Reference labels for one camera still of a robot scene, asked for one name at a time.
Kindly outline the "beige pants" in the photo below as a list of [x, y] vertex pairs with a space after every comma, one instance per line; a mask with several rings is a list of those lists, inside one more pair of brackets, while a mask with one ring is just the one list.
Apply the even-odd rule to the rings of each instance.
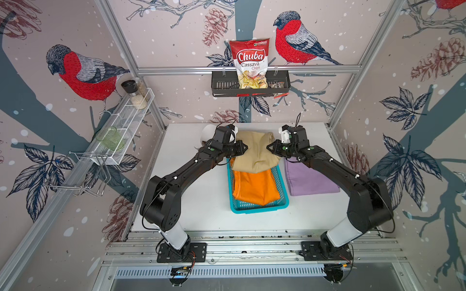
[[234, 158], [234, 171], [260, 173], [279, 165], [280, 157], [267, 149], [267, 146], [275, 141], [272, 132], [240, 131], [237, 139], [247, 145], [248, 149], [243, 155]]

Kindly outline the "purple pants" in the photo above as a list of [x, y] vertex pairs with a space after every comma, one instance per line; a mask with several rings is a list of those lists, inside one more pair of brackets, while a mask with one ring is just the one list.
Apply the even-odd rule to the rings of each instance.
[[285, 161], [285, 175], [291, 196], [334, 194], [340, 187], [322, 173], [307, 167], [295, 158]]

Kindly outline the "orange pants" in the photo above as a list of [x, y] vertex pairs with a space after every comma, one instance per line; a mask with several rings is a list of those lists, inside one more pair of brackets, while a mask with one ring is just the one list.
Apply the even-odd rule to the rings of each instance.
[[265, 206], [280, 199], [270, 168], [260, 173], [233, 171], [233, 198], [250, 204]]

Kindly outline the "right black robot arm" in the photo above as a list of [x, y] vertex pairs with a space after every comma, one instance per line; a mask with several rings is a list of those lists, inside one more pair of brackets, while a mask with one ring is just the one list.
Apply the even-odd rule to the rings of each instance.
[[295, 158], [320, 172], [348, 195], [346, 217], [320, 237], [319, 250], [324, 258], [331, 258], [354, 239], [393, 219], [387, 185], [382, 179], [358, 174], [308, 141], [284, 144], [277, 139], [266, 148], [274, 155]]

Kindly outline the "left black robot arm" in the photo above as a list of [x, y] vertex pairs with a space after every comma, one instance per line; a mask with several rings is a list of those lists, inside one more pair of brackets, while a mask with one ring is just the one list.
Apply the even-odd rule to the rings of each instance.
[[152, 177], [140, 207], [142, 222], [156, 226], [165, 243], [176, 255], [188, 256], [191, 239], [178, 222], [182, 213], [182, 196], [204, 173], [220, 165], [225, 158], [242, 156], [248, 146], [242, 141], [227, 144], [209, 140], [197, 154], [175, 172], [162, 178]]

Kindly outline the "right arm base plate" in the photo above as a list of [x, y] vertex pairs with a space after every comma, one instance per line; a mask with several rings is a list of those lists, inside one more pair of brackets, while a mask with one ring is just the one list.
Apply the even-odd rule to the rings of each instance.
[[305, 261], [351, 261], [353, 252], [348, 244], [342, 247], [334, 247], [321, 241], [302, 241], [299, 255]]

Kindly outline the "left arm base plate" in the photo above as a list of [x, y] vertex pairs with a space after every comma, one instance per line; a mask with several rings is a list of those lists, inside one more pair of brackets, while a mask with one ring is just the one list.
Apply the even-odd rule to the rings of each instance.
[[157, 263], [204, 263], [206, 260], [207, 244], [205, 242], [189, 243], [180, 250], [163, 242], [158, 247]]

